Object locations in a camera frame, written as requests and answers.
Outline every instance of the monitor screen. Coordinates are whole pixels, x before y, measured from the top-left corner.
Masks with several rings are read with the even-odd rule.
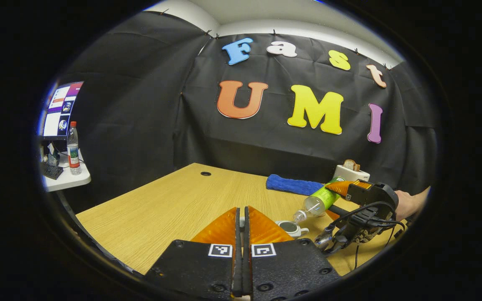
[[[51,97],[46,99],[42,111],[38,135],[42,140],[64,140],[70,124],[70,114],[83,82],[59,85]]]

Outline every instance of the black cloth backdrop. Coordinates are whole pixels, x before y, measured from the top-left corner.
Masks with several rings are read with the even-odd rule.
[[[222,46],[245,37],[254,40],[249,59],[228,65]],[[267,53],[272,41],[296,45],[297,57]],[[331,66],[329,50],[346,54],[351,69]],[[387,88],[377,86],[367,64],[383,73]],[[418,193],[435,173],[438,124],[434,101],[426,99],[425,88],[415,88],[417,79],[408,72],[405,63],[387,70],[313,38],[243,34],[216,39],[172,15],[142,12],[101,36],[60,78],[61,83],[85,82],[72,120],[78,122],[92,177],[65,194],[80,212],[193,162],[323,183],[347,158],[361,164],[371,181]],[[249,82],[268,84],[258,114],[246,120],[220,114],[216,104],[223,80],[243,83],[235,100],[241,108],[249,101]],[[293,84],[310,87],[318,101],[330,91],[344,97],[341,135],[287,124]],[[383,109],[379,144],[367,141],[369,103]]]

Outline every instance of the plastic bottle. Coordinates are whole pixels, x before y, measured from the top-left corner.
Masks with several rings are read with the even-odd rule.
[[[345,181],[345,179],[341,177],[335,177],[332,181],[325,184],[321,189],[312,193],[311,196],[308,196],[304,200],[304,207],[301,210],[298,210],[295,214],[293,214],[293,221],[296,223],[300,223],[301,221],[305,221],[308,217],[321,217],[325,215],[325,211],[332,206],[340,195],[330,191],[325,186],[329,183],[333,183],[335,181]]]
[[[77,122],[75,121],[70,123],[70,130],[68,131],[67,137],[68,162],[70,164],[70,172],[73,175],[78,175],[81,173],[81,166],[79,165],[77,129],[75,128],[76,125]]]

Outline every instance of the keyboard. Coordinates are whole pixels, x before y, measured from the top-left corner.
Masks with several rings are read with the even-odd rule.
[[[60,166],[51,166],[44,162],[40,163],[40,169],[42,170],[42,175],[50,179],[56,180],[61,173],[63,173],[63,168]]]

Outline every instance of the white wall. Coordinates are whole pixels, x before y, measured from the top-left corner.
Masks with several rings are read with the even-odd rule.
[[[386,63],[388,68],[390,68],[390,66],[396,66],[403,61],[400,57],[394,57],[398,56],[397,54],[391,55],[379,47],[350,34],[326,26],[301,21],[247,20],[221,25],[218,28],[218,34],[220,36],[229,36],[231,34],[241,33],[273,33],[273,29],[275,29],[278,34],[291,34],[293,36],[315,38],[317,40],[338,44],[351,50],[358,48],[359,53],[377,61],[378,63]]]
[[[169,15],[175,15],[185,21],[192,23],[207,32],[209,29],[212,31],[209,33],[215,35],[220,24],[212,15],[209,15],[207,11],[187,0],[165,0],[155,4],[152,7],[146,8],[145,11],[159,11],[163,12],[168,8]]]

